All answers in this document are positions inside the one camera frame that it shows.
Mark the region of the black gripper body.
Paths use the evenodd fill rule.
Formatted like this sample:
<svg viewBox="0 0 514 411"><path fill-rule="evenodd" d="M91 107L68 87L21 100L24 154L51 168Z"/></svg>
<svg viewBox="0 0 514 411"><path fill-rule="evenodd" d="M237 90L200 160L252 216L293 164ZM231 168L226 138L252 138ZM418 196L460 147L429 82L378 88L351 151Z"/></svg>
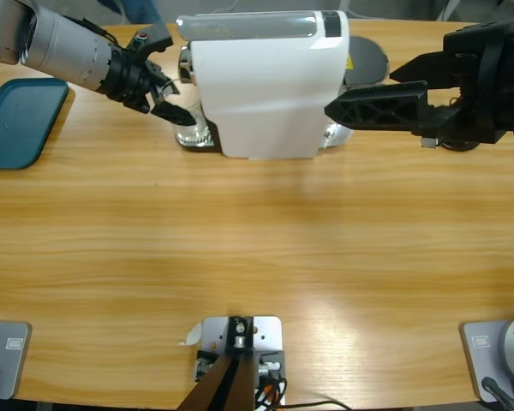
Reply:
<svg viewBox="0 0 514 411"><path fill-rule="evenodd" d="M102 93L125 107L148 114L151 106L147 95L155 104L161 104L170 94L178 94L175 82L167 77L159 65L149 60L135 60L135 48L111 45L108 73L102 80Z"/></svg>
<svg viewBox="0 0 514 411"><path fill-rule="evenodd" d="M479 23L448 33L444 53L459 97L450 104L444 148L476 148L514 134L514 19Z"/></svg>

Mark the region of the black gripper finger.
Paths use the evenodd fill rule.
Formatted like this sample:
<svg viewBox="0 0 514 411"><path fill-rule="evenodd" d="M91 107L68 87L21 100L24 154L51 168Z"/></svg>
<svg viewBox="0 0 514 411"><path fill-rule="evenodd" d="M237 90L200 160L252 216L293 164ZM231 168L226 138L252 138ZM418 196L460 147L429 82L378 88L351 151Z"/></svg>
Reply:
<svg viewBox="0 0 514 411"><path fill-rule="evenodd" d="M167 122L171 122L178 126L194 126L196 120L194 116L183 107L162 101L152 108L152 113Z"/></svg>
<svg viewBox="0 0 514 411"><path fill-rule="evenodd" d="M429 89L454 87L451 56L443 51L421 54L390 73L394 81L426 81Z"/></svg>
<svg viewBox="0 0 514 411"><path fill-rule="evenodd" d="M170 31L164 23L155 23L142 28L132 38L134 62L142 64L154 52L164 52L172 45Z"/></svg>
<svg viewBox="0 0 514 411"><path fill-rule="evenodd" d="M325 107L334 122L353 130L448 135L447 109L428 102L423 80L349 89Z"/></svg>

